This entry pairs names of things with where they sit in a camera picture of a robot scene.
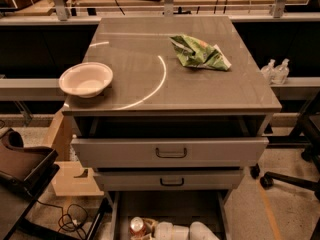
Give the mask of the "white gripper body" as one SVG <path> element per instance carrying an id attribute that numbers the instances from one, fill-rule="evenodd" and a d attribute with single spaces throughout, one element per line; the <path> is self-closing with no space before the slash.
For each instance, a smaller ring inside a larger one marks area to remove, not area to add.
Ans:
<path id="1" fill-rule="evenodd" d="M 189 228 L 160 222 L 155 228 L 154 237 L 156 240 L 189 240 Z"/>

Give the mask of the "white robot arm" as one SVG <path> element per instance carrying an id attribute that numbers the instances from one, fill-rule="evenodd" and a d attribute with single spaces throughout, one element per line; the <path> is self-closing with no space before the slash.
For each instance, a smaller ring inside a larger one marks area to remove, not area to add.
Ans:
<path id="1" fill-rule="evenodd" d="M 131 240 L 219 240 L 205 224 L 198 221 L 190 226 L 181 226 L 151 218 L 134 217 L 129 230 Z"/>

